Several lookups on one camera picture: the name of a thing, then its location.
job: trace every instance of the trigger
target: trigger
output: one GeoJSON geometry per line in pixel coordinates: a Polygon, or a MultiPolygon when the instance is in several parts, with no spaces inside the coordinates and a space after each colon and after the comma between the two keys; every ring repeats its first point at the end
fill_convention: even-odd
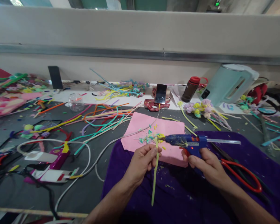
{"type": "Polygon", "coordinates": [[[189,157],[191,154],[188,152],[188,150],[186,150],[185,148],[183,147],[180,147],[180,149],[183,149],[184,150],[184,153],[186,154],[187,157],[189,157]]]}

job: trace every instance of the work table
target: work table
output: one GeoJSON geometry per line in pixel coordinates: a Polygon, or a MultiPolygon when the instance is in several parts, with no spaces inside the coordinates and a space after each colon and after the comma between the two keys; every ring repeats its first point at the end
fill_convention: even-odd
{"type": "MultiPolygon", "coordinates": [[[[94,111],[94,106],[92,106],[88,112],[94,111]]],[[[139,113],[143,113],[152,117],[157,116],[157,112],[150,112],[145,108],[139,108],[137,110],[139,113]]],[[[9,137],[11,131],[20,131],[23,129],[25,124],[35,124],[43,119],[48,120],[58,120],[66,121],[69,118],[75,116],[77,113],[73,113],[69,108],[65,106],[60,106],[50,111],[50,113],[46,113],[45,117],[38,116],[37,118],[33,118],[30,116],[33,112],[31,110],[23,111],[21,113],[13,114],[6,116],[4,118],[0,118],[0,145],[5,141],[6,138],[9,137]]],[[[189,128],[192,129],[192,126],[188,123],[185,117],[182,115],[180,110],[166,110],[161,109],[159,118],[170,117],[179,121],[184,122],[189,128]]],[[[204,118],[196,118],[193,114],[186,115],[197,127],[197,131],[217,131],[214,126],[212,126],[207,120],[204,118]]],[[[265,147],[261,147],[260,145],[264,142],[263,135],[257,131],[250,123],[247,123],[247,120],[244,119],[241,115],[237,114],[236,116],[241,117],[242,119],[236,119],[229,117],[227,120],[229,125],[232,127],[234,132],[240,133],[245,136],[251,143],[257,146],[261,151],[265,152],[265,147]]],[[[260,121],[251,115],[245,115],[254,125],[256,125],[261,130],[260,121]]],[[[278,121],[278,126],[280,126],[280,118],[274,117],[274,120],[278,121]]],[[[101,124],[101,120],[95,121],[94,124],[101,124]]],[[[120,138],[125,133],[129,122],[124,122],[119,125],[114,131],[110,130],[103,135],[91,140],[88,145],[91,148],[91,163],[92,165],[94,161],[97,159],[101,150],[112,140],[120,138]]],[[[71,124],[68,126],[62,126],[65,131],[73,132],[71,139],[78,137],[81,135],[80,131],[86,124],[84,122],[78,122],[75,124],[71,124]]],[[[87,134],[91,134],[95,132],[96,129],[92,126],[89,126],[86,129],[87,134]]],[[[270,131],[270,138],[274,138],[279,134],[270,131]]],[[[62,132],[52,132],[49,138],[56,138],[60,140],[64,140],[66,137],[62,132]]],[[[11,142],[7,143],[6,146],[12,146],[15,144],[19,144],[22,142],[26,142],[27,139],[18,138],[12,139],[11,142]]],[[[44,146],[46,151],[50,151],[53,147],[59,146],[58,142],[44,142],[44,146]]],[[[71,144],[69,146],[71,155],[80,147],[80,144],[71,144]]],[[[112,147],[114,144],[111,144],[102,157],[100,158],[97,164],[98,174],[101,178],[105,178],[106,171],[108,168],[109,158],[112,151],[112,147]]],[[[270,157],[275,162],[280,164],[280,151],[274,151],[275,157],[270,157]]],[[[69,156],[62,166],[63,170],[71,170],[73,171],[75,168],[79,167],[80,173],[87,165],[88,162],[88,150],[86,147],[82,150],[82,152],[77,156],[69,156]]],[[[30,164],[30,161],[25,161],[23,157],[14,161],[8,167],[11,168],[14,165],[20,165],[18,170],[22,170],[27,164],[30,164]]],[[[17,174],[12,174],[4,177],[3,181],[0,181],[0,210],[4,210],[11,212],[26,212],[26,213],[35,213],[35,214],[44,214],[50,215],[49,211],[49,194],[48,191],[44,188],[37,188],[34,184],[25,183],[24,178],[17,174]]],[[[54,191],[54,203],[56,203],[59,196],[62,192],[71,184],[72,180],[68,181],[65,184],[48,184],[48,186],[54,191]]],[[[80,178],[65,194],[63,199],[61,200],[58,212],[62,212],[60,216],[67,217],[85,217],[100,201],[101,192],[103,188],[103,182],[100,181],[93,169],[89,174],[80,178]]]]}

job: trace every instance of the smartphone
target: smartphone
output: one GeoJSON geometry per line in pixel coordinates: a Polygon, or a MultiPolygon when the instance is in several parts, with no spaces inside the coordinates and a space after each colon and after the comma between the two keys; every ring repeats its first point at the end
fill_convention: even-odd
{"type": "Polygon", "coordinates": [[[156,95],[155,95],[155,103],[165,104],[165,102],[166,102],[166,91],[167,91],[167,85],[157,84],[156,95]]]}

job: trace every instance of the light blue kettle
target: light blue kettle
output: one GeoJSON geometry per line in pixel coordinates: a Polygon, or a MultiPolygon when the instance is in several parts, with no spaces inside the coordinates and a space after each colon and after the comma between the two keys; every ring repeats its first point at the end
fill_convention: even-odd
{"type": "Polygon", "coordinates": [[[221,65],[199,98],[211,100],[214,106],[235,103],[258,77],[258,72],[245,65],[221,65]]]}

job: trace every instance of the person's right hand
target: person's right hand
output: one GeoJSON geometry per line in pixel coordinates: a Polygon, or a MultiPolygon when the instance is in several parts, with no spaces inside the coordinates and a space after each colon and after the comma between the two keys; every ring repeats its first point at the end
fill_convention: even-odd
{"type": "Polygon", "coordinates": [[[221,190],[227,190],[233,184],[233,181],[225,172],[217,156],[207,148],[200,149],[200,154],[203,159],[193,155],[187,157],[184,151],[181,151],[181,154],[184,161],[188,161],[192,168],[197,167],[200,169],[205,178],[215,187],[221,190]]]}

